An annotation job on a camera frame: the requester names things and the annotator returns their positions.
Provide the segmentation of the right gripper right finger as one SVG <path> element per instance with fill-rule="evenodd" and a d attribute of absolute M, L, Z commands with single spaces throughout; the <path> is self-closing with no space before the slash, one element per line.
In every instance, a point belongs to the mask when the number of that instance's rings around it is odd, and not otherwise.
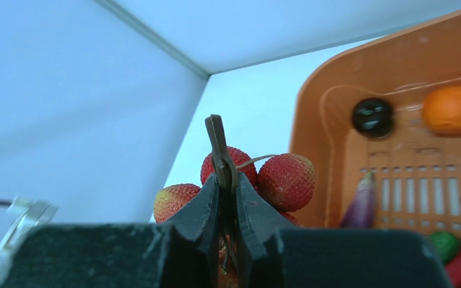
<path fill-rule="evenodd" d="M 309 229 L 280 215 L 240 173 L 240 287 L 450 287 L 420 234 L 388 229 Z"/>

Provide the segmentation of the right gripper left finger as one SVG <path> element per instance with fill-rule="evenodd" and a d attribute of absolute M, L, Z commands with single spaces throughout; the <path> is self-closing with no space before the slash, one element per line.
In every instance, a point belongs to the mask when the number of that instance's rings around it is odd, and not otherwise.
<path fill-rule="evenodd" d="M 0 273 L 0 287 L 215 287 L 219 186 L 167 221 L 44 224 L 33 228 Z"/>

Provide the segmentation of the dark purple toy mangosteen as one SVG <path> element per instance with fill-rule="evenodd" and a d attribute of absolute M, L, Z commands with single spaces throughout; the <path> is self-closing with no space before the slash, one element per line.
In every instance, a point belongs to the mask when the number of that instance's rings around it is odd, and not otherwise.
<path fill-rule="evenodd" d="M 387 100 L 366 98 L 353 108 L 351 121 L 354 129 L 363 136 L 371 139 L 384 138 L 394 130 L 394 109 Z"/>

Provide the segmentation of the orange toy tangerine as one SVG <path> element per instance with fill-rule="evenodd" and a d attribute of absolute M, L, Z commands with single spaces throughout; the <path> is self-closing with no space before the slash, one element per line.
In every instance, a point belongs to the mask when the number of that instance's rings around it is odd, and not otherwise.
<path fill-rule="evenodd" d="M 461 134 L 461 85 L 439 88 L 426 95 L 421 114 L 432 132 Z"/>

